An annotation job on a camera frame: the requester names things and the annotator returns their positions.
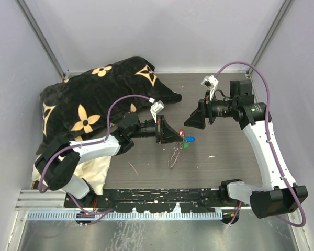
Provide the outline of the blue key tag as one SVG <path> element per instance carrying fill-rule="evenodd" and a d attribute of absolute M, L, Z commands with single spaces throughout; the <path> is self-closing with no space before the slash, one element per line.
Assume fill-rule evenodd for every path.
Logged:
<path fill-rule="evenodd" d="M 187 137 L 185 138 L 185 140 L 186 140 L 186 142 L 189 142 L 189 143 L 195 142 L 195 137 L 194 137 L 194 136 L 187 136 Z"/>

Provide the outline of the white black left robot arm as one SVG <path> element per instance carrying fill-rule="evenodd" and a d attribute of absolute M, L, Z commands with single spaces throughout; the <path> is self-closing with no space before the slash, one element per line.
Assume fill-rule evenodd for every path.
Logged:
<path fill-rule="evenodd" d="M 44 175 L 43 181 L 50 190 L 62 189 L 82 207 L 89 207 L 94 202 L 95 189 L 84 178 L 75 175 L 76 167 L 99 157 L 125 154 L 134 146 L 134 138 L 147 137 L 155 138 L 158 144 L 183 141 L 163 115 L 140 122 L 139 116 L 130 112 L 108 137 L 80 142 L 65 138 L 54 140 L 36 159 L 35 168 Z"/>

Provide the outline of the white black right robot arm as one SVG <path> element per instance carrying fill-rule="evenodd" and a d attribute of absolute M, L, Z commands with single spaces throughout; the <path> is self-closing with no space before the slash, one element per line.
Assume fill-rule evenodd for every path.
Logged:
<path fill-rule="evenodd" d="M 218 80 L 206 76 L 201 83 L 207 87 L 197 109 L 184 122 L 187 127 L 204 129 L 216 118 L 233 118 L 248 138 L 260 168 L 262 186 L 248 185 L 240 179 L 221 182 L 219 200 L 225 206 L 241 201 L 251 206 L 259 219 L 295 212 L 297 202 L 308 197 L 305 186 L 297 185 L 289 172 L 275 140 L 271 116 L 266 104 L 255 102 L 249 79 L 230 81 L 230 95 L 216 98 Z"/>

